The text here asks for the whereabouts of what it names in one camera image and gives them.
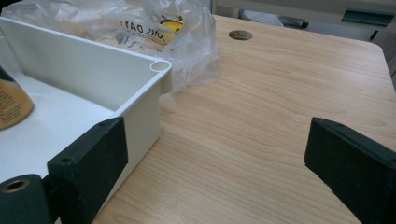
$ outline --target light wood tabletop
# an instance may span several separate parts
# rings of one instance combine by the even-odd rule
[[[304,166],[312,117],[396,150],[380,47],[216,17],[219,81],[188,87],[94,223],[359,223]],[[233,30],[253,34],[234,40]]]

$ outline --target screw hole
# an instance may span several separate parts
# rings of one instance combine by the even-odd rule
[[[249,40],[253,38],[252,33],[243,30],[231,31],[228,36],[234,40]]]
[[[28,179],[15,180],[2,188],[4,193],[13,193],[29,185]]]
[[[61,159],[62,163],[69,163],[72,159],[70,157],[65,157],[63,159]]]

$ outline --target plastic bag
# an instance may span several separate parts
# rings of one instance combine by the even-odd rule
[[[198,0],[23,0],[2,16],[168,60],[173,93],[218,78],[215,19]]]

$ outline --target wooden table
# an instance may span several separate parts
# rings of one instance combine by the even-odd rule
[[[188,87],[176,112],[162,112],[161,137],[94,223],[359,223],[304,166],[304,151],[314,116],[396,149],[381,48],[216,20],[219,81]]]

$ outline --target white plastic tray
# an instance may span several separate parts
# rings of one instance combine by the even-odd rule
[[[160,135],[159,97],[172,89],[168,61],[0,18],[0,64],[35,105],[0,131],[0,182],[44,177],[47,161],[92,125],[124,116],[129,163],[114,192]]]

